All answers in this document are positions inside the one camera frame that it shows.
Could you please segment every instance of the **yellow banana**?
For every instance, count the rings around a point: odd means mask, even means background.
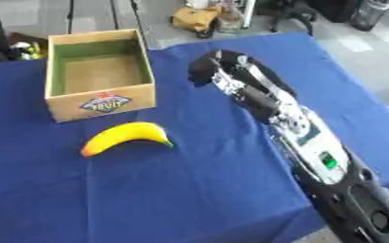
[[[81,154],[84,157],[98,155],[112,146],[130,140],[153,140],[173,147],[162,127],[150,122],[129,122],[111,127],[94,136],[85,145]]]

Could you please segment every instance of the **table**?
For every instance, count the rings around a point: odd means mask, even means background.
[[[301,33],[150,51],[157,108],[55,123],[45,62],[0,64],[0,243],[290,242],[323,226],[267,128],[187,64],[213,48],[273,68],[389,186],[389,111]],[[176,144],[79,149],[123,122],[161,124]]]

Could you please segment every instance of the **cardboard box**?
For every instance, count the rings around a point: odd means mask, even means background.
[[[57,122],[155,106],[155,80],[136,29],[48,40],[46,102]]]

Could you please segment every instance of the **green light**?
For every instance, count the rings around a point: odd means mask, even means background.
[[[329,170],[335,168],[336,164],[337,164],[337,162],[334,159],[324,161],[325,167],[327,167],[327,169],[329,169]]]
[[[333,159],[333,157],[328,152],[323,152],[320,154],[320,159],[325,167],[329,170],[333,169],[338,165],[338,162]]]

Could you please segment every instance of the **robotic hand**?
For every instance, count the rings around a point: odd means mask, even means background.
[[[190,64],[189,80],[214,83],[269,125],[294,179],[343,242],[389,242],[389,190],[271,69],[242,53],[214,50]]]

